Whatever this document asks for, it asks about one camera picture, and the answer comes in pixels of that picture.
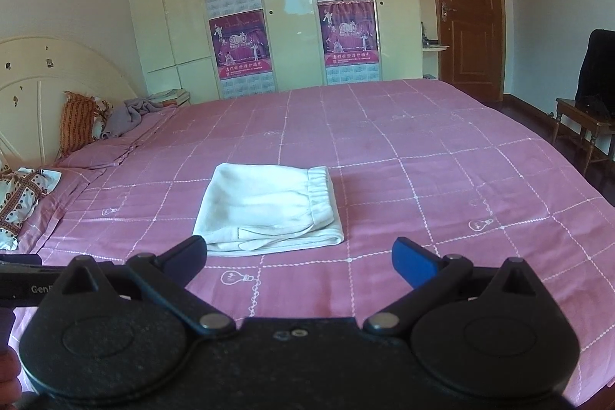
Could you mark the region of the person left hand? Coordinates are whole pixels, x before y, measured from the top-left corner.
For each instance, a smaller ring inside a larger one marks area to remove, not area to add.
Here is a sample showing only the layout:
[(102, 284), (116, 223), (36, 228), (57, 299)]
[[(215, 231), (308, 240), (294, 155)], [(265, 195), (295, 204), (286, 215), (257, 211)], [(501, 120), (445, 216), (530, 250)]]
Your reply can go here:
[(0, 407), (15, 409), (17, 401), (22, 395), (22, 386), (19, 381), (21, 364), (17, 353), (9, 346), (8, 341), (12, 333), (15, 315), (13, 311), (1, 309), (1, 355), (0, 355)]

